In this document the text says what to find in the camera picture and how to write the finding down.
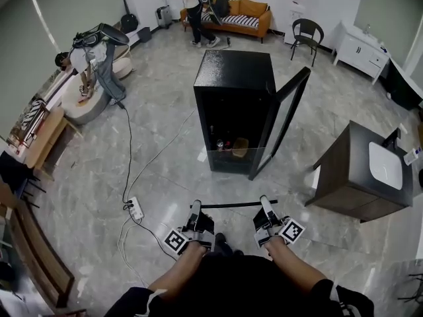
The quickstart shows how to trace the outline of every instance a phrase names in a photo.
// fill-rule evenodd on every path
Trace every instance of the black bag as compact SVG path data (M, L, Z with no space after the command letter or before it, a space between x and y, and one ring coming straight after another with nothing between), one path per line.
M127 34L133 32L138 27L137 17L133 14L126 14L120 19L122 32Z
M216 0L213 10L217 15L221 18L225 18L231 12L231 6L229 4L229 0Z

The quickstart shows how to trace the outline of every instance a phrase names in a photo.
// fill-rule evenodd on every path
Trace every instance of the black pants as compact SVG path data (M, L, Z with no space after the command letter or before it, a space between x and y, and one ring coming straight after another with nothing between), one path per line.
M196 43L201 41L201 35L209 41L216 39L216 37L211 32L206 30L201 23L202 9L203 5L201 3L194 8L187 9L188 21L190 22L192 33L194 34L194 41Z

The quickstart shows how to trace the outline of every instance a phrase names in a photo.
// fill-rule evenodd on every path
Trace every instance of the shoe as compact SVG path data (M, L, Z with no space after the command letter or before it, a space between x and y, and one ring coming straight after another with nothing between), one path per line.
M226 243L225 235L222 234L221 232L217 233L215 236L215 243L216 244Z
M126 97L126 94L125 94L125 95L124 95L124 97L123 97L123 98L121 98L120 100L116 100L115 98L113 98L113 99L110 101L110 104L109 104L109 105L114 106L114 105L115 105L115 104L117 104L118 102L120 102L120 101L124 100L124 99L125 99L125 97Z
M191 44L192 44L194 47L201 48L201 42L191 41Z
M216 36L216 38L213 40L213 41L210 41L206 46L208 47L208 48L213 48L214 46L216 46L219 42L220 42L221 40L220 40L220 38L218 38L217 36Z

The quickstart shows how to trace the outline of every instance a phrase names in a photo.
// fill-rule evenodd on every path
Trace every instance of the orange sofa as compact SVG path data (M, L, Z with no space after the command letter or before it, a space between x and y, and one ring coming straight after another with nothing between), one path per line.
M202 23L205 28L225 30L227 32L241 33L261 38L267 34L272 21L272 12L267 3L257 3L251 0L229 0L231 12L222 18L223 25L218 26L210 20L207 13L202 14ZM186 9L181 10L180 19L185 27L190 26Z

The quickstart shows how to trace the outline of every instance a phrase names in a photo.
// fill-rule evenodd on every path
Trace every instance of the open cabinet door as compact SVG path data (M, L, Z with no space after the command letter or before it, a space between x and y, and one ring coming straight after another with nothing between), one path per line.
M278 151L303 96L310 73L310 68L304 67L273 96L249 180L254 180Z

